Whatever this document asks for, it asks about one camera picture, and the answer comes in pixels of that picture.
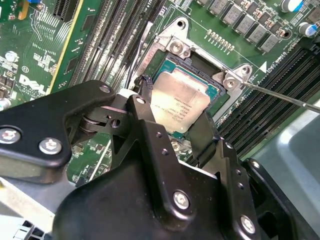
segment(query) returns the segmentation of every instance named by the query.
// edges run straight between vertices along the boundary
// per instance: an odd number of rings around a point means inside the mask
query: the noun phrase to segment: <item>capacitor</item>
[[[8,98],[0,98],[0,111],[10,108],[11,101]]]
[[[308,22],[302,22],[298,26],[298,32],[305,37],[312,37],[317,33],[317,25],[316,24],[310,24]]]
[[[282,0],[280,8],[284,13],[294,13],[298,12],[303,4],[303,0]]]

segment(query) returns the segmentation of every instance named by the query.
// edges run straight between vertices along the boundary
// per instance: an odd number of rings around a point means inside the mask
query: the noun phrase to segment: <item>small hole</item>
[[[242,185],[242,183],[238,182],[238,187],[243,190],[244,189],[244,186]]]
[[[162,155],[165,155],[165,156],[168,156],[169,155],[169,152],[168,152],[168,150],[167,149],[162,149],[162,151],[161,151],[161,153],[162,153]]]
[[[250,68],[245,66],[244,68],[242,68],[242,74],[243,75],[248,75],[250,73]]]
[[[116,129],[119,127],[120,125],[120,120],[119,119],[113,119],[111,122],[110,122],[110,125],[113,129]]]
[[[138,103],[140,103],[140,104],[145,104],[146,103],[146,101],[142,97],[139,97],[139,96],[136,98],[136,101]]]
[[[42,237],[45,233],[41,231],[39,228],[35,228],[32,232],[32,235],[35,235],[37,237]]]
[[[24,221],[24,223],[22,224],[22,226],[26,227],[26,228],[31,228],[33,226],[33,224],[29,221]]]
[[[186,23],[184,21],[178,21],[177,25],[180,29],[184,29],[186,27]]]

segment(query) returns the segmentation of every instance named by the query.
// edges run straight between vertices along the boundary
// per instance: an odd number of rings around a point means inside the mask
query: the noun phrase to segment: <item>black chip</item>
[[[0,88],[0,99],[8,97],[8,90],[4,87]]]
[[[250,15],[253,15],[254,12],[257,10],[257,8],[259,7],[259,4],[256,3],[255,1],[253,3],[251,3],[251,5],[248,7],[248,9],[246,10],[246,12]]]
[[[244,0],[233,0],[233,2],[235,4],[237,4],[238,6],[241,6],[241,3],[243,2]]]
[[[81,176],[81,177],[78,178],[78,181],[76,181],[75,186],[76,187],[80,187],[85,183],[86,183],[86,179],[83,176]]]
[[[90,179],[91,178],[91,175],[94,173],[94,168],[93,167],[90,167],[89,169],[88,169],[88,172],[87,172],[87,174],[86,174],[86,179]]]
[[[74,57],[74,58],[72,58],[72,59],[69,61],[68,67],[66,68],[66,70],[65,70],[64,73],[66,74],[66,73],[70,72],[71,70],[73,70],[73,69],[76,67],[77,62],[78,62],[78,57],[77,57],[77,56]]]
[[[271,17],[271,15],[267,12],[263,13],[258,22],[262,25],[266,23],[266,21]]]
[[[95,14],[87,15],[82,25],[81,31],[90,29],[92,24],[94,23],[95,17],[96,17]]]
[[[98,144],[96,147],[95,147],[97,150],[102,150],[104,148],[104,146],[102,146],[101,144]]]
[[[5,85],[8,86],[9,88],[13,89],[14,85],[15,85],[15,81],[10,79],[10,78],[7,78],[6,82],[5,82]]]
[[[5,76],[0,76],[0,84],[5,85],[7,81],[7,78]]]
[[[275,22],[275,24],[271,27],[270,32],[276,34],[277,31],[282,27],[282,24],[279,22]]]

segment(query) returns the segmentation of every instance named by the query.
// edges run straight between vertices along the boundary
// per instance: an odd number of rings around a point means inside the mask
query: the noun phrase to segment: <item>green circuit board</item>
[[[111,38],[113,41],[119,40],[117,34],[124,25],[126,14],[129,16],[130,11],[130,13],[134,12],[133,2],[138,3],[139,1],[128,1],[124,8],[125,14],[116,23],[117,31]],[[280,10],[281,0],[255,1],[258,3],[257,14],[261,12],[270,15],[268,22],[264,25],[268,33],[271,31],[272,23],[281,24],[279,30],[273,33],[278,42],[269,52],[266,52],[261,50],[260,44],[249,42],[247,35],[237,33],[235,27],[224,23],[221,14],[216,16],[210,12],[212,2],[209,0],[205,5],[202,5],[196,0],[167,0],[155,18],[143,45],[140,61],[158,34],[176,18],[185,17],[189,24],[188,39],[230,69],[242,64],[251,65],[253,72],[250,81],[258,84],[303,37],[297,31],[298,26],[306,21],[306,17],[319,4],[316,0],[306,0],[298,12],[284,13]],[[253,1],[245,0],[244,2],[252,3]],[[92,34],[96,31],[94,29],[95,22],[97,20],[106,21],[107,16],[111,16],[108,10],[118,3],[117,0],[79,0],[73,20],[63,22],[52,14],[56,1],[42,0],[41,4],[28,6],[24,20],[14,19],[2,23],[0,26],[0,75],[13,80],[14,85],[2,85],[0,82],[0,89],[7,90],[7,97],[10,99],[11,105],[16,106],[82,82],[82,80],[74,80],[73,76],[79,73],[78,66],[86,47],[95,40]],[[243,13],[246,13],[245,4],[240,8]],[[105,11],[105,19],[98,17],[103,11]],[[252,17],[258,23],[257,15]],[[101,25],[97,29],[102,31],[107,26]],[[133,35],[128,38],[124,49],[133,44],[133,39]],[[110,47],[106,47],[102,55],[104,56],[108,51],[110,51]],[[124,54],[118,56],[120,60],[123,57]],[[165,57],[164,52],[158,51],[145,73],[154,76]],[[99,67],[92,71],[90,77],[112,85],[116,81],[115,76],[121,66],[114,64],[108,77],[103,78],[103,71],[105,71],[103,63],[106,63],[106,58],[102,58],[100,65],[98,64]],[[124,79],[125,77],[122,76],[120,86],[124,84]],[[244,92],[239,99],[244,100],[248,94],[250,94],[249,90]],[[225,100],[225,98],[219,98],[216,104],[222,105]],[[215,106],[212,106],[211,113],[214,114],[216,110]],[[224,117],[222,116],[217,124],[223,123]],[[108,171],[111,162],[110,150],[107,149],[104,154],[108,142],[107,135],[99,134],[81,147],[80,152],[74,152],[67,171],[69,180],[76,183],[80,177],[83,177],[88,181],[88,171],[90,172],[96,167],[95,176]]]

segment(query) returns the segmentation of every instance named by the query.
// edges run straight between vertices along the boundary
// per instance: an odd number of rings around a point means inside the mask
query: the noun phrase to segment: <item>black dimm slot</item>
[[[278,66],[274,72],[266,76],[266,79],[262,81],[260,86],[262,88],[272,90],[273,86],[282,79],[283,75],[288,73],[290,69],[292,69],[293,66],[297,64],[299,59],[301,59],[305,54],[306,53],[303,51],[297,51],[293,54],[293,57],[284,59],[284,62],[281,65],[286,67],[282,68],[281,66]],[[220,134],[228,134],[228,132],[233,129],[237,122],[244,118],[247,112],[250,111],[250,109],[252,109],[264,95],[265,94],[261,92],[252,92],[246,98],[245,102],[243,102],[239,108],[235,109],[232,115],[229,116],[228,119],[218,128]]]
[[[143,30],[145,29],[145,25],[147,24],[148,21],[152,23],[155,22],[156,18],[158,17],[165,3],[166,3],[166,0],[160,0],[160,1],[158,0],[158,1],[152,2],[152,5],[150,6],[150,17],[147,18],[147,15],[146,15],[143,24],[139,26],[139,29],[137,30],[137,32],[140,32],[140,34],[139,35],[136,34],[134,39],[131,41],[133,44],[130,44],[128,49],[126,50],[124,58],[121,62],[121,66],[124,66],[125,68],[127,68],[127,66],[130,66],[130,64],[132,63],[133,59],[137,54],[137,46],[140,43],[140,38],[142,36]],[[116,87],[115,89],[118,89],[122,80],[123,80],[123,76],[114,78],[113,82]]]
[[[115,10],[116,5],[117,1],[105,0],[103,6],[99,9],[99,13],[97,14],[98,21],[94,25],[92,33],[90,34],[90,40],[87,41],[88,44],[85,46],[81,60],[79,61],[76,70],[73,73],[72,79],[70,81],[70,86],[80,84],[84,81],[88,67],[90,65],[89,63],[94,57],[94,52],[91,51],[96,46],[95,44],[93,45],[93,43],[100,42],[101,37],[103,36],[106,28],[109,25],[109,22],[111,21],[111,16]]]
[[[314,59],[311,60],[311,62],[312,62],[311,65],[313,65],[315,63]],[[297,73],[297,74],[296,74],[296,76],[294,76],[295,79],[293,81],[295,81],[297,84],[294,85],[294,84],[292,84],[291,80],[288,81],[287,85],[289,85],[288,87],[290,89],[288,89],[283,94],[291,96],[292,98],[296,98],[300,93],[299,90],[306,88],[314,81],[314,78],[308,77],[308,75],[310,75],[310,74],[305,74],[306,70],[303,71],[303,73],[302,73],[302,71],[299,71],[298,69],[297,69],[297,71],[295,71],[295,73]],[[237,143],[236,146],[239,149],[243,146],[243,139],[248,139],[250,136],[252,136],[254,134],[254,132],[256,132],[257,129],[261,129],[262,127],[264,127],[268,123],[268,121],[266,121],[266,120],[272,118],[272,115],[274,115],[274,116],[277,115],[283,108],[285,108],[288,104],[290,104],[286,101],[280,100],[280,99],[272,97],[272,96],[269,96],[267,98],[267,101],[271,102],[271,104],[268,104],[268,108],[270,108],[270,111],[266,115],[261,115],[260,119],[257,119],[256,121],[254,121],[254,120],[251,121],[251,126],[254,125],[255,128],[251,128],[249,131],[245,132],[244,135],[241,135],[238,138],[234,138],[232,135],[233,139],[230,141],[231,142],[234,141],[235,143]]]
[[[95,75],[103,52],[106,49],[112,35],[115,33],[121,19],[123,18],[128,1],[129,0],[121,0],[121,2],[117,5],[115,13],[112,16],[112,22],[110,23],[109,28],[106,30],[104,36],[102,37],[102,40],[100,41],[99,46],[95,51],[94,59],[91,61],[90,66],[88,67],[88,71],[84,78],[86,81],[90,80],[90,78]]]
[[[320,91],[320,81],[316,81],[315,85],[312,89],[310,89],[307,94],[304,95],[304,97],[301,98],[302,101],[307,101],[310,99],[314,94]],[[278,126],[283,123],[284,120],[286,120],[288,117],[290,117],[296,110],[298,110],[299,107],[296,105],[291,105],[280,117],[275,117],[273,124],[269,126],[268,130],[265,130],[264,133],[256,134],[255,136],[252,136],[252,138],[248,139],[246,142],[245,148],[243,149],[237,149],[237,154],[239,157],[243,157],[246,155],[252,148],[254,148],[257,144],[259,144],[262,140],[266,138],[266,135],[275,130]]]
[[[142,11],[145,7],[145,4],[148,0],[143,0],[143,2],[139,3],[138,7],[135,9],[133,17],[131,18],[129,24],[126,26],[125,31],[123,32],[122,36],[118,36],[118,39],[120,39],[119,42],[114,41],[111,47],[111,51],[108,54],[110,60],[112,61],[108,68],[105,68],[103,72],[99,74],[101,81],[106,81],[108,79],[109,74],[111,73],[112,69],[115,66],[115,63],[117,61],[118,56],[122,52],[125,45],[128,43],[128,39],[131,36],[132,32],[134,31],[135,27],[138,25],[138,21],[142,15]]]
[[[138,0],[134,0],[133,1],[133,3],[132,3],[132,5],[131,5],[131,7],[130,7],[130,9],[129,9],[129,11],[126,13],[126,15],[125,15],[125,17],[124,17],[124,20],[122,21],[122,24],[121,24],[121,27],[120,27],[120,29],[118,30],[118,32],[117,32],[117,35],[116,35],[116,38],[114,39],[114,43],[116,43],[116,42],[118,42],[118,40],[119,40],[119,35],[121,35],[122,34],[122,32],[125,30],[125,28],[126,28],[126,25],[127,25],[127,22],[128,22],[128,20],[129,20],[129,18],[131,17],[131,15],[133,14],[133,11],[134,11],[134,9],[135,9],[135,6],[137,5],[137,3],[138,3]],[[109,40],[111,39],[111,35],[110,35],[110,37],[106,37],[105,39],[104,39],[104,41],[102,42],[102,46],[104,46],[104,49],[103,50],[105,50],[106,49],[106,46],[108,45],[108,42],[109,42]],[[104,61],[103,61],[103,63],[101,63],[101,60],[102,60],[102,51],[100,52],[100,55],[98,55],[97,57],[96,57],[96,59],[97,59],[97,62],[98,63],[100,63],[99,65],[100,66],[107,66],[108,65],[108,63],[109,63],[109,60],[110,60],[110,57],[108,56]],[[98,72],[98,67],[99,67],[99,65],[98,64],[95,64],[95,67],[94,67],[94,74],[95,74],[95,79],[99,79],[99,80],[101,80],[100,78],[101,78],[101,74]]]
[[[301,65],[299,66],[295,71],[291,72],[288,76],[286,76],[287,79],[290,79],[289,81],[282,81],[279,82],[280,85],[279,86],[275,86],[274,88],[276,92],[280,93],[280,94],[285,94],[285,91],[290,88],[290,86],[295,83],[295,81],[297,81],[301,75],[303,73],[306,72],[306,70],[314,64],[314,60],[309,61],[306,65]],[[250,120],[250,122],[255,121],[259,116],[261,116],[265,111],[268,110],[268,108],[277,100],[276,97],[270,97],[268,95],[264,95],[262,97],[262,99],[260,99],[259,101],[261,102],[261,108],[257,108],[257,109],[250,109],[248,111],[248,113],[246,114],[246,118],[248,118]],[[237,128],[234,128],[232,130],[232,135],[230,137],[230,141],[234,141],[239,135],[241,135],[244,131],[246,131],[246,129],[249,127],[249,124],[238,124]]]

